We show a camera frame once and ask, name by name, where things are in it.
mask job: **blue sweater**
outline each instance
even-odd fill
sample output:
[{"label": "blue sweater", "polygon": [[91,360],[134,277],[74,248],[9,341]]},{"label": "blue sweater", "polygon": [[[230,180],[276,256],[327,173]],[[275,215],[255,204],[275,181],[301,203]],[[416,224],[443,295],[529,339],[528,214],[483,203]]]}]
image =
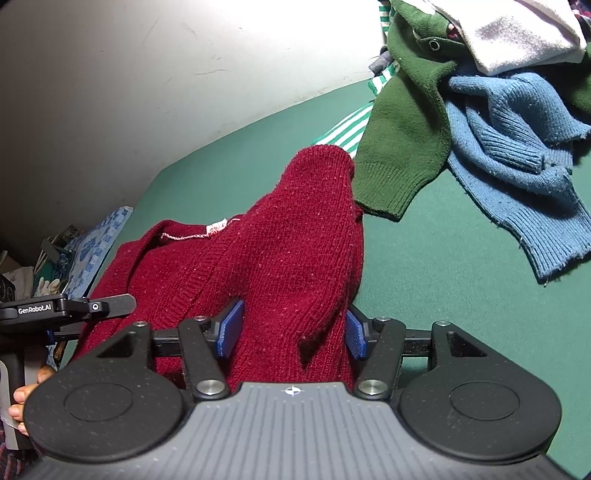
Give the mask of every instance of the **blue sweater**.
[{"label": "blue sweater", "polygon": [[570,180],[572,142],[591,131],[542,77],[455,76],[446,110],[448,164],[498,225],[524,247],[538,280],[591,252],[591,217]]}]

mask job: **clothing label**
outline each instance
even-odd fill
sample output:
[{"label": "clothing label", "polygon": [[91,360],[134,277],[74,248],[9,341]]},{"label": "clothing label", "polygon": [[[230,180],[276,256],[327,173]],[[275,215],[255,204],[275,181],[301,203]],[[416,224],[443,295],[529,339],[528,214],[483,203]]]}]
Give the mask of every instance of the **clothing label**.
[{"label": "clothing label", "polygon": [[205,231],[207,233],[207,236],[213,236],[216,233],[224,230],[227,226],[228,226],[228,219],[224,218],[223,220],[220,220],[219,222],[212,223],[211,225],[207,225]]}]

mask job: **finger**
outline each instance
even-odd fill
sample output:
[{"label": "finger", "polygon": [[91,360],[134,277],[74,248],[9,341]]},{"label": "finger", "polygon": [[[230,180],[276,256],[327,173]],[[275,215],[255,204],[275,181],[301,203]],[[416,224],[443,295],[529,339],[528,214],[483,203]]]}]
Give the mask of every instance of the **finger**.
[{"label": "finger", "polygon": [[39,369],[39,373],[37,374],[37,381],[39,383],[43,383],[45,380],[50,378],[55,373],[56,371],[52,367],[50,367],[49,365],[43,365]]},{"label": "finger", "polygon": [[18,424],[18,431],[21,432],[23,435],[26,435],[27,437],[29,436],[27,428],[25,427],[25,424],[23,422]]},{"label": "finger", "polygon": [[17,388],[14,391],[14,400],[17,403],[23,404],[25,403],[25,401],[27,400],[27,398],[29,398],[29,395],[31,394],[31,392],[33,390],[35,390],[38,387],[38,383],[33,383],[31,385],[25,385],[24,387],[21,388]]},{"label": "finger", "polygon": [[11,405],[8,409],[8,414],[16,421],[22,421],[22,411],[25,405]]}]

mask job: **red knit sweater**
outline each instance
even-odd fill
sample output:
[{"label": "red knit sweater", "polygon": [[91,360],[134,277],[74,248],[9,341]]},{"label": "red knit sweater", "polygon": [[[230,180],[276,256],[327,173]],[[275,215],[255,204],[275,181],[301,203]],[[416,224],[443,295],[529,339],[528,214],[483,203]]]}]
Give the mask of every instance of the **red knit sweater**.
[{"label": "red knit sweater", "polygon": [[[120,247],[93,297],[131,293],[135,311],[89,325],[81,355],[126,325],[171,328],[245,301],[228,382],[350,384],[345,313],[361,281],[362,211],[351,192],[353,162],[338,147],[300,151],[275,189],[217,233],[165,220]],[[178,358],[157,371],[180,378]]]}]

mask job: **green surface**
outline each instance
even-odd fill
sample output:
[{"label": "green surface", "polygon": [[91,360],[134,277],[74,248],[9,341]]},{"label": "green surface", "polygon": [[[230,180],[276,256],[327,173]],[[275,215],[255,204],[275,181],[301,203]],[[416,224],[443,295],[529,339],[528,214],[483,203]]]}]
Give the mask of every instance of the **green surface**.
[{"label": "green surface", "polygon": [[[365,82],[345,87],[271,115],[168,167],[145,193],[114,249],[165,218],[212,223],[246,211],[272,190],[299,148],[371,97]],[[591,157],[574,169],[573,180],[591,206]],[[418,194],[402,221],[365,216],[363,222],[358,307],[411,328],[449,320],[548,382],[563,405],[550,454],[577,476],[588,472],[591,262],[539,285],[518,242],[480,212],[447,170]]]}]

